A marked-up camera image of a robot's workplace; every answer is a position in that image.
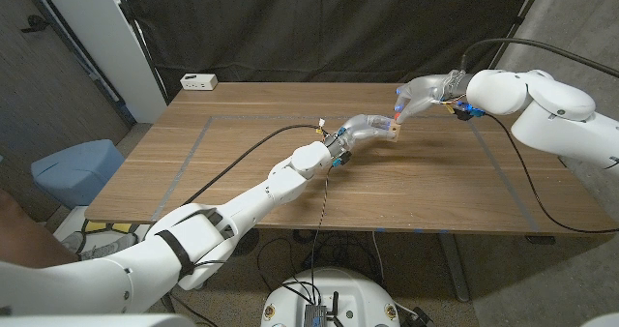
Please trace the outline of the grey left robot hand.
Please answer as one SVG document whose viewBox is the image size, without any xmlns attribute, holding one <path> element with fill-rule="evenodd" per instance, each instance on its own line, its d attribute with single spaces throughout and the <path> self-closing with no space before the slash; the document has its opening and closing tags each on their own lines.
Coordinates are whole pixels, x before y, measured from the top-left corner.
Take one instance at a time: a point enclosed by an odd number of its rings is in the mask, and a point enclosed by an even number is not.
<svg viewBox="0 0 619 327">
<path fill-rule="evenodd" d="M 382 115 L 359 114 L 348 119 L 334 134 L 325 138 L 325 146 L 334 159 L 332 166 L 346 164 L 355 144 L 365 140 L 393 140 L 397 133 L 392 119 Z"/>
</svg>

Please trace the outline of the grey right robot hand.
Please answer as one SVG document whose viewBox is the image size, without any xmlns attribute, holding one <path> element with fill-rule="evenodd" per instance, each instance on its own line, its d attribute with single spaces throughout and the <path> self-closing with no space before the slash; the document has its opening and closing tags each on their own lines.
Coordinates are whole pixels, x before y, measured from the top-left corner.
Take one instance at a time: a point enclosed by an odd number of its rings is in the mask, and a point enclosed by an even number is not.
<svg viewBox="0 0 619 327">
<path fill-rule="evenodd" d="M 406 119 L 425 111 L 434 104 L 449 102 L 465 95 L 472 74 L 453 70 L 448 74 L 431 74 L 416 77 L 401 85 L 396 94 L 396 123 L 401 125 Z"/>
</svg>

